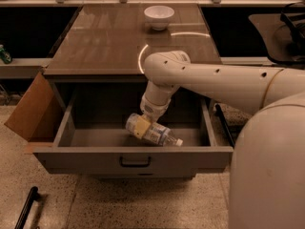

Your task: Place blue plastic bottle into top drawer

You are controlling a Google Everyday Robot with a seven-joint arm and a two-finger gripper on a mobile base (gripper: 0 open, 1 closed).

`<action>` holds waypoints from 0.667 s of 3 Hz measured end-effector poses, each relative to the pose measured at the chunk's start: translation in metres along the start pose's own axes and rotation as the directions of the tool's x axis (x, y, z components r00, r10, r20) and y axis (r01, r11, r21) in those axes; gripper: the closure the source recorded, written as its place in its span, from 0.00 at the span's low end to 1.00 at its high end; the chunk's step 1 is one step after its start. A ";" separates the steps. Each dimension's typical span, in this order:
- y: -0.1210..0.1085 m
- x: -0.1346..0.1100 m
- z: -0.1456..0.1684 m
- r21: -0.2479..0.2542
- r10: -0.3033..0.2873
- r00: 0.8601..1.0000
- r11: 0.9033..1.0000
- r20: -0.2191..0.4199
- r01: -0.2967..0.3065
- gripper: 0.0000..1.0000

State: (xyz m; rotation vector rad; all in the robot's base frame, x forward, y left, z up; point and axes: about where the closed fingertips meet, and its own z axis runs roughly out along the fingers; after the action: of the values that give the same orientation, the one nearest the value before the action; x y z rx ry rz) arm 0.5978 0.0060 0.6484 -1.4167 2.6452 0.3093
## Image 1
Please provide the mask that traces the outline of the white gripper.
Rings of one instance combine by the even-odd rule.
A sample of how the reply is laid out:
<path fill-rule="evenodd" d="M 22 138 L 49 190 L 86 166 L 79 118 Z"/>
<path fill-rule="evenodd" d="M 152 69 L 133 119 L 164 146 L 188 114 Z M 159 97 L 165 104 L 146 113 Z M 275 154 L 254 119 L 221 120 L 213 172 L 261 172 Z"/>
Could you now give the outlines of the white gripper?
<path fill-rule="evenodd" d="M 141 139 L 151 126 L 151 122 L 156 122 L 168 109 L 171 101 L 168 100 L 165 104 L 156 105 L 151 103 L 148 98 L 143 95 L 140 103 L 140 110 L 143 115 L 137 115 L 133 133 Z"/>

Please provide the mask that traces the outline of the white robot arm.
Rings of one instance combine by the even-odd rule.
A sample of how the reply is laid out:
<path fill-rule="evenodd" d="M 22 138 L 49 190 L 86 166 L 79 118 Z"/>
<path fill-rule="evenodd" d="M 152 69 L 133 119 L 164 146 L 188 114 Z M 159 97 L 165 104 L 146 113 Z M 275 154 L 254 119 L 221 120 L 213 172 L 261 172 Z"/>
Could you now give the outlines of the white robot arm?
<path fill-rule="evenodd" d="M 194 64 L 182 51 L 144 61 L 147 89 L 137 137 L 178 88 L 250 114 L 235 143 L 229 229 L 305 229 L 305 73 L 275 67 Z"/>

